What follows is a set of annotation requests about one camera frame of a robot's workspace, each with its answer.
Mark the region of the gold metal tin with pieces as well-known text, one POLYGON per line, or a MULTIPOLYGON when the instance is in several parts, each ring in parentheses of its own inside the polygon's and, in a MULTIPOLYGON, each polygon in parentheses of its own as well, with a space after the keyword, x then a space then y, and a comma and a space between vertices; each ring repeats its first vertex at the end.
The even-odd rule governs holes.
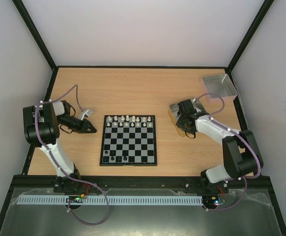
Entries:
POLYGON ((208 115, 204 106, 196 97, 170 105, 168 114, 179 136, 194 139, 196 137, 196 120, 208 115))

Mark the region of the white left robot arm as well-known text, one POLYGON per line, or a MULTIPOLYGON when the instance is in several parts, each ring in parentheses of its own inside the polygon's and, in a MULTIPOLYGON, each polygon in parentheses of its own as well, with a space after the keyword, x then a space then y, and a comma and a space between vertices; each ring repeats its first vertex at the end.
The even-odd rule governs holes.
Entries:
POLYGON ((80 173, 68 158, 59 137, 62 127, 78 134, 96 133, 96 128, 87 119, 92 110, 86 109, 75 117, 76 111, 67 101, 43 102, 38 106, 23 108, 23 124, 26 141, 39 148, 48 157, 60 182, 80 180, 80 173))

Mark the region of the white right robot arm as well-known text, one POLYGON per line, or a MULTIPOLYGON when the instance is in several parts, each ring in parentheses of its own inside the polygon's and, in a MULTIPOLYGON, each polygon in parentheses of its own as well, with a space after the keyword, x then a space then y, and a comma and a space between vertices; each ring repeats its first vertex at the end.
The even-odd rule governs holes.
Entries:
POLYGON ((254 173, 261 174, 263 159, 254 134, 250 130, 232 129, 213 118, 198 98, 186 99, 170 105, 172 121, 184 135, 202 133, 222 147, 223 163, 201 172, 200 187, 212 192, 223 181, 240 179, 254 173))

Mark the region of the black and grey chessboard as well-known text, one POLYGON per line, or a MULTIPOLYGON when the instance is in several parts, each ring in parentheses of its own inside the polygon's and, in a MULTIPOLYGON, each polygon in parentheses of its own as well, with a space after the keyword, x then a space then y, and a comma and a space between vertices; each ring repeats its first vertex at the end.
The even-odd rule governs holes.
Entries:
POLYGON ((154 115, 105 115, 100 166, 157 166, 155 120, 154 115))

